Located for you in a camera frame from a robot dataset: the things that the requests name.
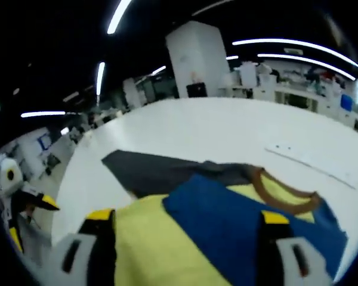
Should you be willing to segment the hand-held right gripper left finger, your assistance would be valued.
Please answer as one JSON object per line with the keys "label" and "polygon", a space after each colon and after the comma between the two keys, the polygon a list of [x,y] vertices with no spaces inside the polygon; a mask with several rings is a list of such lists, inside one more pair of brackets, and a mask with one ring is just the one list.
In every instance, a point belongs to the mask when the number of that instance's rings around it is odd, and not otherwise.
{"label": "hand-held right gripper left finger", "polygon": [[48,285],[115,285],[115,210],[91,213],[47,260]]}

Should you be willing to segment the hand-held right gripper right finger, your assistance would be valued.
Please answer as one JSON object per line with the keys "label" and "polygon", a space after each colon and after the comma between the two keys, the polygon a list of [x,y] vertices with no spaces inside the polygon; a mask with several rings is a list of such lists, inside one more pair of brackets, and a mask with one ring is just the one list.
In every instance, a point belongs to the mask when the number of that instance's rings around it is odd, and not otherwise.
{"label": "hand-held right gripper right finger", "polygon": [[295,237],[289,220],[262,211],[258,229],[258,285],[332,285],[325,258],[303,237]]}

